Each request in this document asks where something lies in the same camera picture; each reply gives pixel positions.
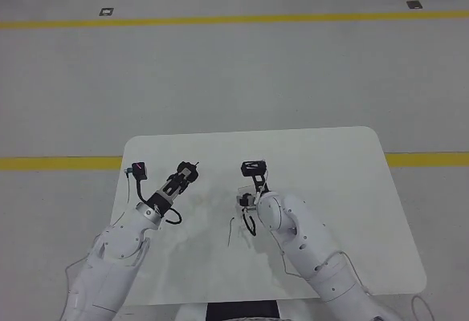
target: yellow line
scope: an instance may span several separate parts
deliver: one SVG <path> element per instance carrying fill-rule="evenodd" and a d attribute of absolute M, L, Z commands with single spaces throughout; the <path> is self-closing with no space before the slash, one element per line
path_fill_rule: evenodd
<path fill-rule="evenodd" d="M 469 166 L 469 152 L 413 152 L 386 154 L 389 167 Z"/>
<path fill-rule="evenodd" d="M 218 17 L 177 17 L 145 19 L 55 20 L 55 21 L 6 21 L 0 29 L 87 28 L 105 26 L 164 26 L 220 23 L 269 23 L 269 22 L 327 22 L 365 20 L 418 20 L 469 18 L 469 10 L 457 11 L 406 11 L 354 14 L 275 14 Z"/>
<path fill-rule="evenodd" d="M 389 167 L 469 166 L 469 152 L 388 153 Z M 119 170 L 122 156 L 4 157 L 0 171 Z"/>
<path fill-rule="evenodd" d="M 120 168 L 122 156 L 105 157 L 4 157 L 0 158 L 0 170 L 85 170 Z"/>

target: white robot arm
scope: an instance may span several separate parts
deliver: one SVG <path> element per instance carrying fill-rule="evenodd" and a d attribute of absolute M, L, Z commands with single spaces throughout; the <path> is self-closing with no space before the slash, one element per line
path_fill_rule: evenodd
<path fill-rule="evenodd" d="M 141 196 L 141 181 L 147 179 L 144 163 L 134 163 L 126 174 L 137 181 L 141 203 L 128 211 L 125 223 L 108 226 L 94 241 L 86 262 L 72 283 L 62 321 L 111 321 L 124 304 L 150 239 L 146 230 L 157 230 L 173 200 L 198 177 L 197 164 L 182 162 L 177 172 L 147 201 Z M 168 221 L 179 224 L 179 221 Z"/>
<path fill-rule="evenodd" d="M 255 209 L 297 272 L 335 317 L 340 321 L 402 321 L 365 292 L 328 228 L 304 201 L 268 189 L 266 171 L 263 160 L 243 163 L 242 173 L 253 178 L 256 195 L 244 194 L 239 204 L 245 210 Z M 247 228 L 252 232 L 254 226 Z"/>

